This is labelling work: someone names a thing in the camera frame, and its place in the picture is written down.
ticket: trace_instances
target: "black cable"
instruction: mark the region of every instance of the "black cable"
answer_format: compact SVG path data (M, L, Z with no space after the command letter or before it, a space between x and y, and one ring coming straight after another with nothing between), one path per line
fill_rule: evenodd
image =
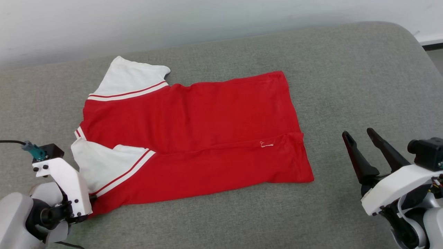
M25 142L18 141L18 140L0 140L0 143L14 143L14 144L26 145Z
M82 246L79 246L79 245L73 245L73 244L69 244L69 243L66 243L66 242L62 242L62 241L55 242L55 243L56 243L56 244L65 245L65 246L74 247L74 248L85 249L85 248L82 247Z

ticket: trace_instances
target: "grey couch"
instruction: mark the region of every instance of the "grey couch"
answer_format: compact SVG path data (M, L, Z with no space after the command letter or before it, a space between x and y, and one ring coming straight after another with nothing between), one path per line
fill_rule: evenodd
M115 56L0 73L0 138L56 143L70 152L89 93ZM414 37L392 23L354 23L123 55L167 65L169 84L282 70L305 133L315 181L124 206L73 226L67 242L92 248L395 248L389 224L367 216L343 144L389 167L365 129L407 159L411 139L443 136L443 77ZM27 193L31 157L0 144L0 198ZM50 248L65 248L52 245Z

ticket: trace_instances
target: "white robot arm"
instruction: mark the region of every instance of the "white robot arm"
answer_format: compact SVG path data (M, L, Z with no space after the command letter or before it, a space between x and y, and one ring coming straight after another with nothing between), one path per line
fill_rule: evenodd
M402 249L436 249L443 246L443 139L413 140L408 151L416 155L409 163L372 128L367 133L387 159L391 174L379 176L348 132L342 137L361 184L361 204L368 215L381 215Z
M34 187L30 196L15 192L0 200L0 248L43 249L60 243L72 224L92 213L94 196L89 196L82 176L62 159L64 152L55 144L32 145L32 150L38 151L31 153L36 176L51 175L55 182Z

